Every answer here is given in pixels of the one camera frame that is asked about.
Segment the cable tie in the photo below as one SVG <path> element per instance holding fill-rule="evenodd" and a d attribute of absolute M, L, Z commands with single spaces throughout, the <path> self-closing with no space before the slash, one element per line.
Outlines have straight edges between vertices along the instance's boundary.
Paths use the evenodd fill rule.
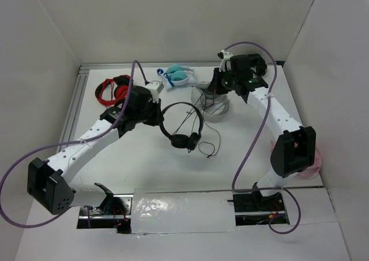
<path fill-rule="evenodd" d="M 91 146 L 90 143 L 87 142 L 85 139 L 79 139 L 79 140 L 80 140 L 80 144 L 85 144 L 90 149 L 93 149 L 93 146 Z"/>
<path fill-rule="evenodd" d="M 273 96 L 273 94 L 272 94 L 272 93 L 268 93 L 268 94 L 266 95 L 266 97 L 265 97 L 265 98 L 263 98 L 262 100 L 264 101 L 264 100 L 267 100 L 268 98 L 271 98 L 271 97 L 274 97 L 274 96 Z"/>

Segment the black headphones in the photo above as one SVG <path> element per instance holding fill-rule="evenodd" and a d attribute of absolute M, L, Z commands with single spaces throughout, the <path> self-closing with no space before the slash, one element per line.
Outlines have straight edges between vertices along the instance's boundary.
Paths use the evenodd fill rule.
<path fill-rule="evenodd" d="M 165 129 L 164 124 L 163 124 L 164 114 L 166 113 L 166 111 L 168 109 L 170 109 L 171 107 L 173 107 L 174 105 L 177 105 L 177 104 L 187 104 L 195 110 L 195 112 L 197 113 L 197 116 L 199 118 L 199 121 L 200 121 L 200 124 L 199 124 L 199 127 L 198 127 L 198 133 L 192 133 L 189 137 L 187 135 L 184 135 L 184 134 L 171 135 Z M 163 120 L 160 123 L 160 130 L 166 137 L 169 138 L 169 140 L 171 141 L 173 147 L 176 147 L 178 149 L 187 149 L 187 150 L 189 150 L 189 152 L 196 148 L 198 142 L 201 139 L 202 128 L 204 127 L 204 118 L 202 117 L 202 114 L 201 114 L 200 110 L 196 106 L 194 106 L 193 104 L 190 104 L 190 103 L 186 103 L 184 101 L 174 103 L 174 104 L 170 104 L 162 110 L 161 116 L 162 116 Z"/>

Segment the white wall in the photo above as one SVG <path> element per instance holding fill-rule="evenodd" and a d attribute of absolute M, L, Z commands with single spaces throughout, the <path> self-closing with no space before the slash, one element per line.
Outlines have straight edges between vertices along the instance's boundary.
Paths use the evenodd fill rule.
<path fill-rule="evenodd" d="M 79 63 L 37 0 L 0 0 L 0 21 L 2 176 L 24 153 L 59 139 Z M 1 196 L 5 212 L 22 223 L 32 202 L 26 194 L 26 178 L 24 162 L 9 177 Z M 0 229 L 1 260 L 14 260 L 23 230 L 2 218 Z"/>
<path fill-rule="evenodd" d="M 239 40 L 260 42 L 285 60 L 312 0 L 41 2 L 82 63 L 114 63 L 216 60 Z"/>
<path fill-rule="evenodd" d="M 352 260 L 369 245 L 369 0 L 315 0 L 285 64 Z"/>

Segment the black wire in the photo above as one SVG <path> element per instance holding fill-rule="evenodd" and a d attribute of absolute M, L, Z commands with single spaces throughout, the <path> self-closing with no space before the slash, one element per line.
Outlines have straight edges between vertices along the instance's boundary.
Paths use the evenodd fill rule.
<path fill-rule="evenodd" d="M 240 203 L 241 205 L 243 205 L 246 208 L 255 209 L 255 206 L 252 202 L 245 202 L 241 199 L 229 199 L 229 200 L 227 200 L 227 202 Z"/>
<path fill-rule="evenodd" d="M 202 93 L 201 93 L 201 95 L 200 95 L 200 97 L 198 98 L 198 100 L 194 103 L 194 106 L 196 106 L 196 104 L 200 101 L 200 104 L 201 104 L 201 107 L 203 108 L 203 111 L 202 111 L 202 117 L 204 118 L 204 113 L 205 113 L 205 108 L 208 108 L 208 107 L 211 107 L 212 105 L 214 105 L 214 94 L 213 94 L 213 103 L 210 105 L 210 106 L 206 106 L 206 96 L 205 96 L 205 104 L 203 104 L 202 102 L 201 102 L 201 97 L 202 97 L 202 95 L 204 95 L 205 94 L 205 91 L 206 91 L 206 88 L 208 88 L 209 87 L 209 85 L 210 85 L 210 83 L 208 83 L 208 85 L 205 87 L 205 89 L 202 91 Z M 192 108 L 190 111 L 188 111 L 187 112 L 187 115 L 186 115 L 186 117 L 185 117 L 185 119 L 182 121 L 182 123 L 179 125 L 179 127 L 173 132 L 173 134 L 172 135 L 174 135 L 174 134 L 176 134 L 178 131 L 179 131 L 179 129 L 183 126 L 183 124 L 192 116 L 192 114 L 193 113 L 195 113 L 195 110 L 194 110 L 194 108 Z M 192 129 L 191 129 L 191 133 L 193 132 L 193 130 L 194 130 L 194 127 L 195 127 L 195 122 L 196 122 L 196 119 L 198 118 L 198 115 L 196 114 L 196 117 L 195 117 L 195 119 L 194 119 L 194 122 L 193 122 L 193 124 L 192 124 Z M 211 130 L 213 130 L 213 131 L 215 131 L 217 134 L 218 134 L 218 137 L 219 137 L 219 145 L 218 145 L 218 148 L 217 148 L 217 150 L 215 151 L 215 145 L 213 144 L 213 143 L 210 143 L 210 142 L 206 142 L 206 141 L 203 141 L 203 142 L 200 142 L 199 144 L 198 144 L 198 150 L 202 153 L 202 154 L 204 154 L 204 155 L 206 155 L 206 157 L 207 158 L 209 158 L 209 157 L 211 157 L 211 156 L 216 156 L 217 154 L 218 154 L 218 152 L 219 152 L 219 150 L 220 150 L 220 145 L 221 145 L 221 136 L 220 136 L 220 133 L 219 133 L 219 131 L 217 131 L 215 128 L 213 128 L 213 127 L 211 127 L 211 126 L 209 126 L 207 123 L 206 123 L 206 121 L 204 120 L 204 123 L 205 123 L 205 125 L 207 126 L 207 127 L 209 127 Z M 203 144 L 207 144 L 207 145 L 212 145 L 213 146 L 213 151 L 212 151 L 212 153 L 211 154 L 207 154 L 207 153 L 204 153 L 201 149 L 200 149 L 200 146 L 201 145 L 203 145 Z"/>

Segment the headphone headband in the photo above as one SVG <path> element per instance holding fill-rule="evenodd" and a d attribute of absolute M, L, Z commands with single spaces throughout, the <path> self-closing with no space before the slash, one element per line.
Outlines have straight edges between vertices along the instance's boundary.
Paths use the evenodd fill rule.
<path fill-rule="evenodd" d="M 193 73 L 195 72 L 195 69 L 192 69 L 192 68 L 189 68 L 187 66 L 181 66 L 181 65 L 178 65 L 178 64 L 172 64 L 168 69 L 167 69 L 167 72 L 166 74 L 168 75 L 171 75 L 177 71 L 187 71 L 187 72 L 192 72 L 192 75 Z"/>
<path fill-rule="evenodd" d="M 193 105 L 193 104 L 191 104 L 191 103 L 187 103 L 187 102 L 185 102 L 185 101 L 180 101 L 180 102 L 178 102 L 178 103 L 173 103 L 173 104 L 168 105 L 168 106 L 167 106 L 167 107 L 165 107 L 165 108 L 162 110 L 162 112 L 161 112 L 161 116 L 163 117 L 163 121 L 164 121 L 164 114 L 168 111 L 168 109 L 170 109 L 171 107 L 173 107 L 173 106 L 175 106 L 175 105 L 177 105 L 177 104 L 187 104 L 187 105 L 191 106 L 191 107 L 195 110 L 195 112 L 197 113 L 197 116 L 198 116 L 198 118 L 199 118 L 199 121 L 200 121 L 200 124 L 199 124 L 199 126 L 198 126 L 198 133 L 199 133 L 199 135 L 201 135 L 201 131 L 202 131 L 203 127 L 204 127 L 204 119 L 203 119 L 203 117 L 202 117 L 201 111 L 200 111 L 196 106 L 194 106 L 194 105 Z M 170 134 L 170 133 L 165 129 L 163 121 L 161 121 L 161 123 L 160 123 L 160 130 L 161 130 L 161 132 L 162 132 L 166 137 L 168 137 L 169 139 L 171 139 L 173 135 L 171 135 L 171 134 Z"/>
<path fill-rule="evenodd" d="M 95 97 L 97 98 L 99 103 L 102 104 L 102 105 L 105 105 L 106 107 L 108 107 L 110 105 L 115 105 L 117 102 L 123 100 L 127 95 L 129 78 L 130 78 L 129 75 L 120 75 L 120 76 L 115 77 L 115 78 L 107 78 L 104 82 L 99 84 L 99 86 L 95 90 Z M 108 85 L 111 85 L 112 90 L 113 90 L 114 84 L 117 84 L 117 86 L 118 86 L 115 89 L 114 95 L 116 95 L 116 92 L 118 91 L 119 96 L 116 97 L 115 100 L 113 100 L 112 96 L 111 96 L 111 100 L 103 100 L 102 97 L 103 97 L 103 92 L 104 92 L 105 88 Z"/>

